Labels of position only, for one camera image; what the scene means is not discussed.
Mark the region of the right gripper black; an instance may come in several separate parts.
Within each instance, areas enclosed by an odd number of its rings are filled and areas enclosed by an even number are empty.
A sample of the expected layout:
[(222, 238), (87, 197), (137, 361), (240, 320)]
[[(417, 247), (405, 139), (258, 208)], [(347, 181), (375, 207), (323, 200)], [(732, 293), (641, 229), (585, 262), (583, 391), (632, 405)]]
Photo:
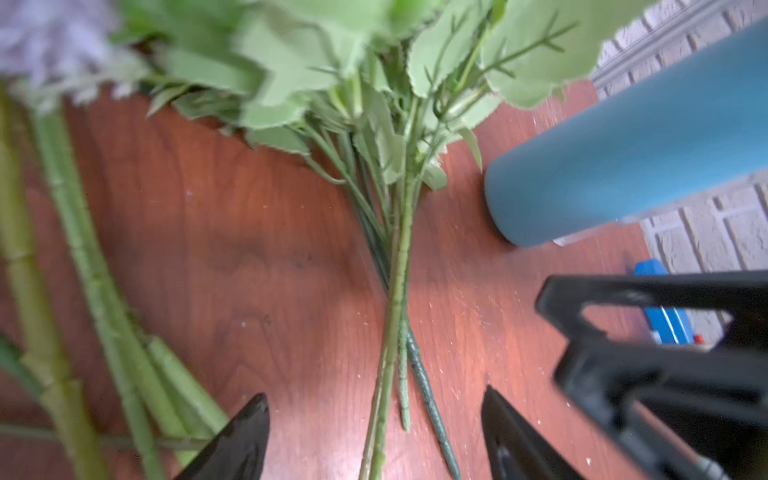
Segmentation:
[[(610, 339), (584, 317), (590, 305), (680, 307), (731, 315), (708, 351)], [(767, 475), (767, 275), (552, 275), (537, 312), (568, 342), (555, 383), (654, 479), (700, 479), (695, 458), (731, 479)]]

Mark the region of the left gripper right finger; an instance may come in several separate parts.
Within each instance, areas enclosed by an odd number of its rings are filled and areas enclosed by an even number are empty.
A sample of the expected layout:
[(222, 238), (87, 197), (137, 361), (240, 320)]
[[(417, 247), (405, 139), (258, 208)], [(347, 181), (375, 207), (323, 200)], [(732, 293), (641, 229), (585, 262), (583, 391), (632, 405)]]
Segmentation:
[(483, 396), (481, 421), (494, 480), (583, 479), (491, 385)]

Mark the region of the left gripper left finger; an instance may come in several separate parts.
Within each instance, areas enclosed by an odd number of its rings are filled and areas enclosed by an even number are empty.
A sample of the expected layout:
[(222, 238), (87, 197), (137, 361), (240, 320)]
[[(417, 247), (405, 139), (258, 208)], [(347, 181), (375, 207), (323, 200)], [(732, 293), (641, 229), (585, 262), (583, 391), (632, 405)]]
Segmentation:
[(259, 480), (270, 432), (265, 393), (255, 395), (177, 476), (177, 480)]

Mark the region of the white lilac flower bouquet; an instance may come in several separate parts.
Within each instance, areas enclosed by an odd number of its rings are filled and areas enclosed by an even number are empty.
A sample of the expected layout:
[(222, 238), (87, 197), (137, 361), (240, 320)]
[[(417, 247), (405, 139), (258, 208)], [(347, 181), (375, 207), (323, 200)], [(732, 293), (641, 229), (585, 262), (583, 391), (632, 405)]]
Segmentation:
[(596, 67), (644, 1), (121, 1), (115, 40), (153, 60), (157, 105), (312, 161), (349, 193), (387, 291), (359, 475), (378, 479), (392, 403), (415, 380), (453, 478), (460, 468), (408, 316), (415, 213), (455, 142), (501, 105), (531, 110)]

